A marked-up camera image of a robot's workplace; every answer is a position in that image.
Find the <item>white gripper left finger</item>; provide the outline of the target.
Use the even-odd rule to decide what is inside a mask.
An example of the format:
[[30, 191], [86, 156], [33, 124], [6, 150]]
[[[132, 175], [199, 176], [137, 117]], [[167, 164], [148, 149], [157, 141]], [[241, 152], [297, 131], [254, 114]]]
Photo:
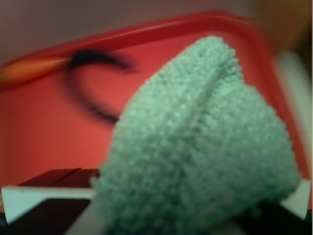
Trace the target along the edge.
[[3, 235], [101, 235], [103, 223], [89, 180], [96, 169], [50, 170], [1, 188]]

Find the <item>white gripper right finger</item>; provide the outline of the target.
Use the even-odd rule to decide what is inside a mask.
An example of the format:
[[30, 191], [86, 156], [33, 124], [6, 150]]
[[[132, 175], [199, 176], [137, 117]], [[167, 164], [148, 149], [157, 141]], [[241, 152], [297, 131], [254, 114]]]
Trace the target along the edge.
[[309, 208], [310, 194], [311, 182], [307, 179], [302, 179], [295, 192], [288, 198], [282, 200], [280, 205], [304, 220]]

